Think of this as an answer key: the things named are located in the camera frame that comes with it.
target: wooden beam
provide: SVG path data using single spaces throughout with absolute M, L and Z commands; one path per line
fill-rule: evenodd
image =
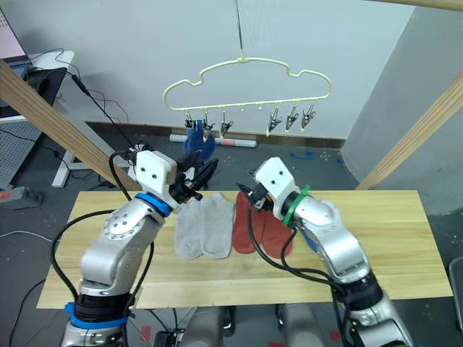
M 371 0 L 377 2 L 393 2 L 395 4 L 433 7 L 435 9 L 451 9 L 463 11 L 463 0 Z
M 26 82 L 0 59 L 0 98 L 22 114 L 51 139 L 86 163 L 96 173 L 116 184 L 109 170 L 108 156 L 83 136 L 54 110 Z M 137 182 L 116 167 L 121 182 L 128 190 L 140 190 Z
M 368 176 L 360 182 L 356 190 L 372 189 L 378 186 L 462 106 L 463 72 L 458 75 Z

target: green ring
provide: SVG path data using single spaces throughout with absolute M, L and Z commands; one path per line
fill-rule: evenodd
M 289 227 L 289 223 L 291 222 L 292 216 L 294 215 L 294 211 L 298 204 L 304 199 L 308 192 L 310 191 L 310 186 L 308 184 L 305 185 L 304 189 L 297 195 L 297 198 L 291 204 L 291 207 L 288 209 L 288 212 L 284 216 L 283 225 Z

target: pegboard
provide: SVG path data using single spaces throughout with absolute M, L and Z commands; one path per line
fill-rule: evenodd
M 41 131 L 28 121 L 2 124 L 0 129 L 34 141 L 41 134 Z M 10 183 L 33 145 L 32 141 L 17 139 L 10 134 L 0 132 L 0 187 Z

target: blue tape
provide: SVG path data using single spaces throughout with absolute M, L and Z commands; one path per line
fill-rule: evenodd
M 128 317 L 121 318 L 120 320 L 109 320 L 108 322 L 98 322 L 98 323 L 89 323 L 83 322 L 74 315 L 74 302 L 68 302 L 64 306 L 64 311 L 69 313 L 70 321 L 75 327 L 80 327 L 82 329 L 104 329 L 105 327 L 117 327 L 119 325 L 127 324 Z
M 137 199 L 146 201 L 148 204 L 152 205 L 155 207 L 159 212 L 164 214 L 164 217 L 167 217 L 171 214 L 172 209 L 169 205 L 167 205 L 165 202 L 157 200 L 155 197 L 152 197 L 151 195 L 148 195 L 146 193 L 138 193 L 135 195 Z

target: red sock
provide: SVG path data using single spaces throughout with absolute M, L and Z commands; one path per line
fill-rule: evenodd
M 236 204 L 237 215 L 234 219 L 233 234 L 231 236 L 233 248 L 241 254 L 253 253 L 255 248 L 247 231 L 247 206 L 249 202 L 243 192 L 238 193 Z M 252 209 L 252 231 L 258 244 L 262 241 L 265 219 L 265 213 L 258 213 Z
M 264 212 L 266 215 L 266 224 L 263 233 L 263 248 L 267 255 L 275 258 L 281 258 L 281 250 L 292 234 L 292 230 L 283 225 L 283 221 L 276 219 L 271 211 Z M 291 254 L 292 241 L 286 248 L 284 255 Z

